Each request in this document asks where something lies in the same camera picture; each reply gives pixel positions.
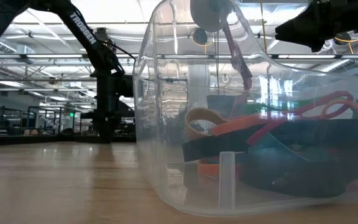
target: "transparent plastic container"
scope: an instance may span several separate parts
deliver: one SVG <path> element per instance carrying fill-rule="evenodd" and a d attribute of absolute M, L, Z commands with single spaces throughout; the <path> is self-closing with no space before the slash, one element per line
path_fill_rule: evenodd
<path fill-rule="evenodd" d="M 230 0 L 154 10 L 134 70 L 140 170 L 196 215 L 358 201 L 358 77 L 274 62 L 244 16 Z"/>

